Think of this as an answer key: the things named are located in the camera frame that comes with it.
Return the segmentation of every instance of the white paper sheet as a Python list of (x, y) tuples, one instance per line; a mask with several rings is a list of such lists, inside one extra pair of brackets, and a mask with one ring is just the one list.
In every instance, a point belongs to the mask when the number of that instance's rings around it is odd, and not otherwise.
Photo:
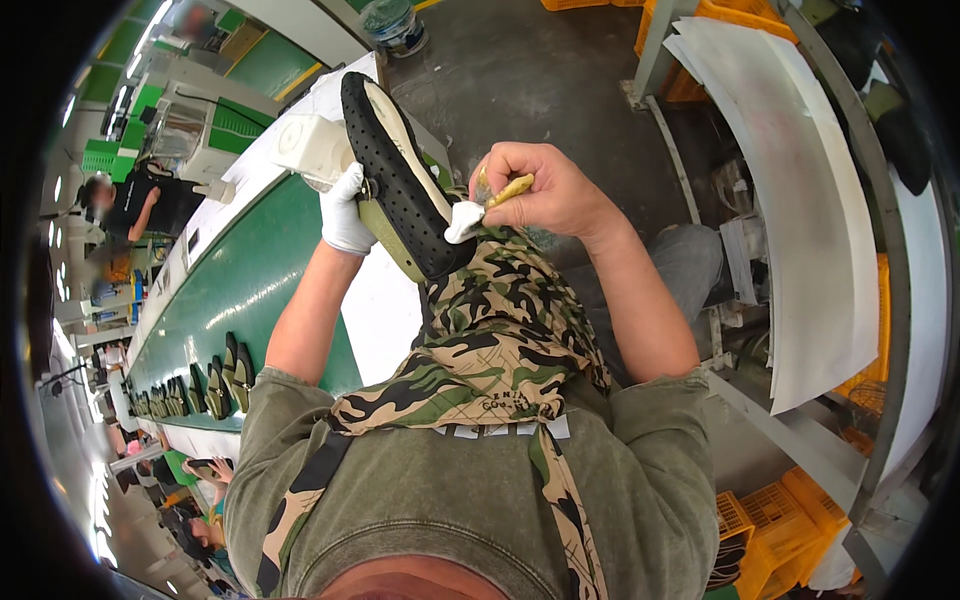
[(727, 118), (756, 185), (773, 281), (772, 413), (876, 358), (876, 249), (826, 94), (790, 42), (703, 17), (668, 45)]

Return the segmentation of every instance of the black cable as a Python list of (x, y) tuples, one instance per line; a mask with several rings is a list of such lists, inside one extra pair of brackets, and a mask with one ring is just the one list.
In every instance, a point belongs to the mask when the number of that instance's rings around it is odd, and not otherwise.
[(257, 120), (254, 119), (253, 117), (251, 117), (251, 116), (249, 116), (249, 115), (247, 115), (247, 114), (244, 114), (243, 112), (240, 112), (239, 110), (237, 110), (237, 109), (234, 108), (234, 107), (229, 107), (229, 106), (227, 106), (227, 105), (225, 105), (225, 104), (221, 104), (220, 101), (218, 101), (218, 100), (210, 100), (209, 98), (204, 98), (203, 96), (188, 96), (187, 94), (180, 93), (180, 91), (179, 91), (178, 89), (177, 89), (177, 90), (174, 90), (174, 93), (177, 94), (178, 96), (183, 97), (183, 98), (189, 98), (189, 99), (191, 99), (191, 100), (203, 100), (204, 102), (209, 102), (210, 104), (215, 104), (215, 105), (217, 105), (218, 107), (226, 108), (227, 110), (239, 114), (240, 116), (242, 116), (243, 118), (247, 119), (248, 121), (250, 121), (250, 122), (253, 123), (254, 125), (257, 125), (257, 126), (259, 126), (259, 127), (262, 127), (263, 129), (267, 129), (268, 127), (270, 127), (269, 125), (264, 125), (263, 123), (260, 123), (259, 121), (257, 121)]

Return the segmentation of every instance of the green conveyor belt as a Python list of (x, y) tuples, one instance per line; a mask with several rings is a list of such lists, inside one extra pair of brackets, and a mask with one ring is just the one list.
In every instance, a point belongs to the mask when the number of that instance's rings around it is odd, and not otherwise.
[[(189, 385), (190, 362), (201, 366), (205, 390), (206, 365), (214, 354), (223, 358), (228, 331), (247, 344), (254, 368), (262, 369), (274, 324), (300, 282), (320, 230), (316, 191), (300, 176), (275, 186), (207, 252), (178, 290), (131, 367), (134, 390), (149, 391), (175, 374)], [(361, 385), (340, 317), (320, 387), (337, 396)], [(243, 425), (237, 417), (217, 421), (206, 414), (163, 422), (227, 431)]]

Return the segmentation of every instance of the black t-shirt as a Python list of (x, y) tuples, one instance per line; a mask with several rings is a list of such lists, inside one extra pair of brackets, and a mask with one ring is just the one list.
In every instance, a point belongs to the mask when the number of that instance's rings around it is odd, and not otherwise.
[(175, 199), (164, 195), (165, 181), (169, 178), (157, 177), (143, 171), (132, 171), (123, 183), (115, 183), (117, 195), (113, 199), (113, 208), (104, 218), (104, 228), (114, 237), (126, 240), (130, 228), (140, 218), (140, 211), (147, 201), (147, 194), (155, 187), (160, 188), (160, 200), (150, 211), (150, 220), (147, 222), (148, 231), (170, 232), (173, 225), (172, 211), (164, 210), (161, 203), (171, 204)]

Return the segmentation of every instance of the olive green t-shirt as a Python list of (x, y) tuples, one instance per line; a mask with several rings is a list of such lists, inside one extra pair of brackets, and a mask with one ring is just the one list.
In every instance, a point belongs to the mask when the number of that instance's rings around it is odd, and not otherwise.
[[(551, 431), (610, 598), (700, 598), (718, 545), (701, 371), (609, 400), (579, 375), (563, 391), (566, 419)], [(247, 590), (270, 519), (323, 442), (333, 401), (276, 369), (256, 378), (225, 511), (230, 560)], [(527, 428), (477, 429), (374, 430), (354, 440), (294, 542), (280, 595), (314, 596), (355, 564), (420, 554), (467, 566), (512, 598), (567, 598), (564, 549)]]

